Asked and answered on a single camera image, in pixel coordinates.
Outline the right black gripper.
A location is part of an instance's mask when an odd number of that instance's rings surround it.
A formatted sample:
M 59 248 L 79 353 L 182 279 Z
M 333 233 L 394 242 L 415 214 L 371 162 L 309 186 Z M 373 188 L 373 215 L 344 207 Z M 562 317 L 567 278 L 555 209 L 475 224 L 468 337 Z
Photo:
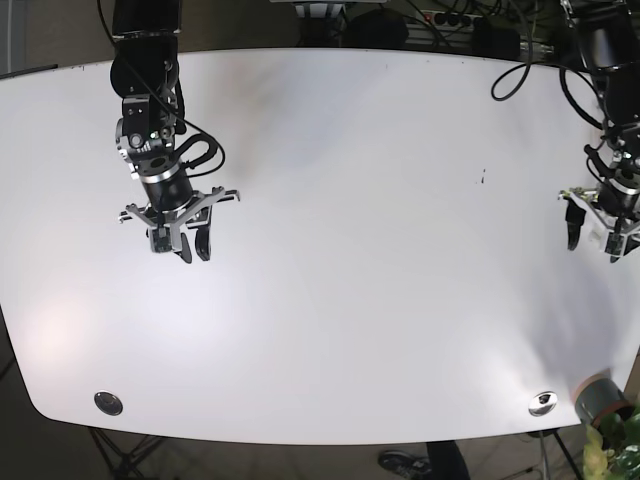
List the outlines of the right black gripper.
M 186 264 L 193 262 L 193 256 L 183 229 L 194 230 L 196 253 L 202 261 L 209 261 L 212 208 L 222 202 L 239 201 L 239 192 L 224 187 L 214 187 L 210 193 L 195 190 L 178 165 L 153 177 L 155 183 L 148 180 L 141 178 L 149 202 L 144 208 L 127 205 L 120 213 L 120 222 L 140 220 L 153 253 L 173 253 Z

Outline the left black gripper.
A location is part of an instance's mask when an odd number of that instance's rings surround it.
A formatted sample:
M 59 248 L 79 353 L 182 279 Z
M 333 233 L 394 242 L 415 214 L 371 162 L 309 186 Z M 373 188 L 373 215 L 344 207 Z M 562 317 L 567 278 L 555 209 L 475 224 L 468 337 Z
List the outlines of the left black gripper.
M 584 235 L 611 263 L 639 248 L 639 176 L 616 171 L 597 187 L 562 190 L 566 202 L 567 249 L 574 251 Z

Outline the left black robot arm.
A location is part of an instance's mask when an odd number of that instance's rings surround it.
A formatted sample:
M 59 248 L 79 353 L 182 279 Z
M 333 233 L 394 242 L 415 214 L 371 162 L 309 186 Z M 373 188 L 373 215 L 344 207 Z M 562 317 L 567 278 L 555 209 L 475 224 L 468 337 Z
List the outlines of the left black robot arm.
M 584 228 L 617 262 L 639 247 L 639 39 L 624 1 L 564 1 L 565 23 L 580 62 L 574 73 L 595 96 L 595 119 L 575 112 L 599 133 L 585 145 L 593 188 L 559 192 L 566 204 L 567 248 L 575 250 Z

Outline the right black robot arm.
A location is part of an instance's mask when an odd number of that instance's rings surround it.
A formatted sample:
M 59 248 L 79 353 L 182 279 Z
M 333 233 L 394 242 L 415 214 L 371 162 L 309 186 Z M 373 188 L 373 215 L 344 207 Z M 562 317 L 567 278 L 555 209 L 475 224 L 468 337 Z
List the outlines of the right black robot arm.
M 141 182 L 147 202 L 129 204 L 120 222 L 141 221 L 150 249 L 175 254 L 185 263 L 211 258 L 214 205 L 237 201 L 238 191 L 192 185 L 199 167 L 226 152 L 200 127 L 189 135 L 180 82 L 177 35 L 182 27 L 179 1 L 117 1 L 110 19 L 100 20 L 115 57 L 110 82 L 121 100 L 115 131 L 119 156 Z

